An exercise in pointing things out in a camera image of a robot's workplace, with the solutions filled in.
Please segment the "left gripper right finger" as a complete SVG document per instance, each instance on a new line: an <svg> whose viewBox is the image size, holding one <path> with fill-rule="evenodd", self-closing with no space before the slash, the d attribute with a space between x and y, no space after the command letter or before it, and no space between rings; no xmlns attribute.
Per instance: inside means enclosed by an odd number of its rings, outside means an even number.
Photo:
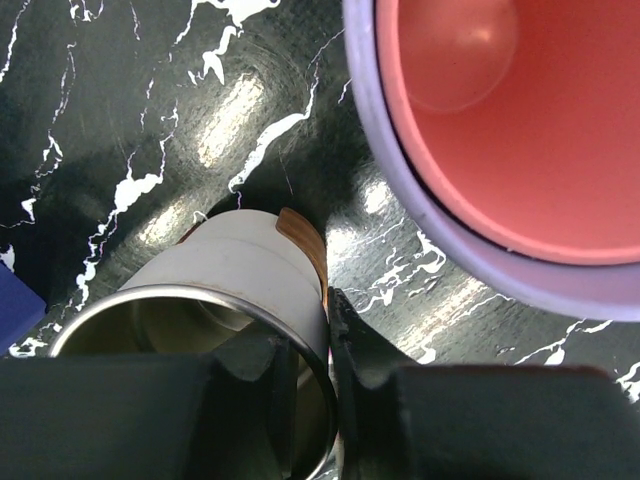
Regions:
<svg viewBox="0 0 640 480"><path fill-rule="evenodd" d="M639 417L584 366L422 365L328 294L344 479L635 479Z"/></svg>

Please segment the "lavender plastic cup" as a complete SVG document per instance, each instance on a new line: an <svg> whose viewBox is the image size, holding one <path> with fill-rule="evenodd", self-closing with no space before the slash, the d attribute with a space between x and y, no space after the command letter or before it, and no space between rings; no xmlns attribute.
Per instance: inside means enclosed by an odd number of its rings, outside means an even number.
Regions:
<svg viewBox="0 0 640 480"><path fill-rule="evenodd" d="M416 224L465 271L508 297L576 318L638 321L638 264L569 266L509 252L463 226L423 189L400 146L383 95L374 4L346 1L342 12L352 91L368 145Z"/></svg>

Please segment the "white brown steel tumbler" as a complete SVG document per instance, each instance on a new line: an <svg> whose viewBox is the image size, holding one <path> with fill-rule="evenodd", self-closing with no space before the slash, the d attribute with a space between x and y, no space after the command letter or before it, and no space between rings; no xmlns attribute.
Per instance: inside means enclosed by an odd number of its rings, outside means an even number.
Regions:
<svg viewBox="0 0 640 480"><path fill-rule="evenodd" d="M311 223L289 208L232 210L197 225L84 309L49 353L209 352L266 326L292 344L298 369L294 448L283 474L310 479L337 432L326 304L326 248Z"/></svg>

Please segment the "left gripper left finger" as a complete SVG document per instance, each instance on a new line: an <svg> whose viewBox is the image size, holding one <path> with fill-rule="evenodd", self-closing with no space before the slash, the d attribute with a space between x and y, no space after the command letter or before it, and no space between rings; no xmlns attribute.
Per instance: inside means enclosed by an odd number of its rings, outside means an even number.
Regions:
<svg viewBox="0 0 640 480"><path fill-rule="evenodd" d="M6 360L5 479L282 479L295 352L243 334L207 354Z"/></svg>

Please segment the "pink plastic cup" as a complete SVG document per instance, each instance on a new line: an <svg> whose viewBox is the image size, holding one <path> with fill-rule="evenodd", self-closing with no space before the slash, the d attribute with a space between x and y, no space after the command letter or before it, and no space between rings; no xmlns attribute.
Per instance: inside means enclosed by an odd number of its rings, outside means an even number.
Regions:
<svg viewBox="0 0 640 480"><path fill-rule="evenodd" d="M465 226L536 259L639 258L635 1L378 1L410 165Z"/></svg>

